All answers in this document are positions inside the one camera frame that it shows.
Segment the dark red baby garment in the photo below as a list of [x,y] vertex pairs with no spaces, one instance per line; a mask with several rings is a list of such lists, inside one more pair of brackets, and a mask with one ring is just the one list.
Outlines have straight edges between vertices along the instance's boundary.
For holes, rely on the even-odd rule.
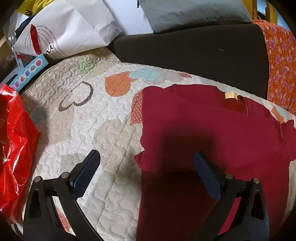
[[295,160],[293,120],[280,123],[246,97],[227,99],[210,85],[149,86],[142,91],[144,150],[137,240],[189,240],[216,201],[194,165],[200,152],[223,173],[260,180],[270,234],[280,229]]

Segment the shiny red plastic bag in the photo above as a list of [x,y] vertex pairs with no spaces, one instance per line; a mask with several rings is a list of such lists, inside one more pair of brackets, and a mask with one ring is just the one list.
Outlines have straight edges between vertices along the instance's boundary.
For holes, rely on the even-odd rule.
[[19,94],[1,86],[1,215],[8,223],[20,217],[40,132]]

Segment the heart patterned quilted bedspread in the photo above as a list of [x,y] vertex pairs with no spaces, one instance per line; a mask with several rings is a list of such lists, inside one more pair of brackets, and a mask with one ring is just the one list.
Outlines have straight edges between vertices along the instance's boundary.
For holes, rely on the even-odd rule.
[[[134,158],[144,150],[142,91],[172,85],[217,87],[227,99],[251,99],[295,127],[294,115],[246,91],[185,72],[124,63],[106,48],[92,50],[49,68],[22,94],[41,133],[29,190],[37,176],[58,178],[97,150],[100,165],[77,203],[102,240],[137,240],[142,171]],[[53,200],[63,227],[74,233],[59,198]],[[239,202],[235,199],[220,233],[229,230]],[[269,227],[269,240],[295,240],[295,160],[289,165],[285,215],[275,235]]]

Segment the orange floral fabric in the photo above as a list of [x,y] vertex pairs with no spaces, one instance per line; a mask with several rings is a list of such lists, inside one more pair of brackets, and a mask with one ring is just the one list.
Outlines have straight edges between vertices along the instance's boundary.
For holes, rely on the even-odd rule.
[[295,114],[295,37],[290,30],[253,20],[263,32],[269,60],[267,100]]

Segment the light blue shapes box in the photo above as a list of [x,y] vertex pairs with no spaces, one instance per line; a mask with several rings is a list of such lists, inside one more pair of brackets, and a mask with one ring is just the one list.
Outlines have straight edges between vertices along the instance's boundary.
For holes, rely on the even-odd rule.
[[9,84],[16,92],[20,92],[39,72],[47,67],[48,61],[44,54],[33,59]]

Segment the black cushion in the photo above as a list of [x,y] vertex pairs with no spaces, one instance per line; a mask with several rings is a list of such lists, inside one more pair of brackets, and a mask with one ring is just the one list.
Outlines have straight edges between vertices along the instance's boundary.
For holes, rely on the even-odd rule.
[[108,48],[122,62],[182,71],[267,98],[269,60],[257,24],[122,36]]

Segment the white paper shopping bag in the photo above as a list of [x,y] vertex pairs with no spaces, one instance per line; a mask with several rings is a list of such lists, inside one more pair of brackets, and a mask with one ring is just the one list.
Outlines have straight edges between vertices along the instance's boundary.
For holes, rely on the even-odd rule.
[[15,52],[37,56],[31,26],[37,30],[41,53],[51,60],[106,47],[122,31],[104,1],[53,1],[24,28]]

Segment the wooden bed headboard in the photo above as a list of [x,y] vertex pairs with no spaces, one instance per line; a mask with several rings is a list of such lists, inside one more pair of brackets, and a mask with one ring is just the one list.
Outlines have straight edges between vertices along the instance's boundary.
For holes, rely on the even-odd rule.
[[270,23],[278,23],[278,13],[269,1],[242,0],[253,20],[264,19]]

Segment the yellow plastic bag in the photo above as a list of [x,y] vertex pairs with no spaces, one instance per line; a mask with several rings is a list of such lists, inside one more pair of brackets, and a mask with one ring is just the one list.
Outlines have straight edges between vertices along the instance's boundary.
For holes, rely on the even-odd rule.
[[26,16],[32,16],[40,12],[53,1],[54,0],[25,0],[17,9],[17,11]]

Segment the grey fabric storage bag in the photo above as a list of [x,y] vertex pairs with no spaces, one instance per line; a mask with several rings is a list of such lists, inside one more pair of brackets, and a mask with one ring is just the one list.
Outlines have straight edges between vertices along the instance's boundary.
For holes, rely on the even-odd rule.
[[155,34],[206,25],[249,24],[243,1],[139,1]]

